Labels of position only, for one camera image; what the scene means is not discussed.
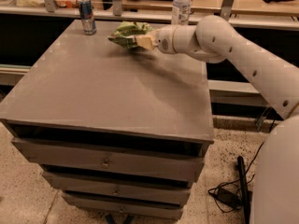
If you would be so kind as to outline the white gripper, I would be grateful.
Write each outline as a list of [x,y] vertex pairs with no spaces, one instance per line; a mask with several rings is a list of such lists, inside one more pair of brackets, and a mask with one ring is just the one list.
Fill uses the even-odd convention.
[[137,35],[135,41],[139,47],[148,50],[158,45],[158,50],[165,54],[188,54],[198,48],[195,29],[194,25],[168,25],[156,31],[156,40],[152,35]]

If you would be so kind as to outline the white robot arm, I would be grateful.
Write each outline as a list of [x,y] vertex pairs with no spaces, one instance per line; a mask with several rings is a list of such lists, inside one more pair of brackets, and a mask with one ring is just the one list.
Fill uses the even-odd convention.
[[250,224],[299,224],[299,68],[209,15],[195,25],[168,25],[135,38],[138,46],[183,53],[207,63],[229,61],[283,118],[258,157]]

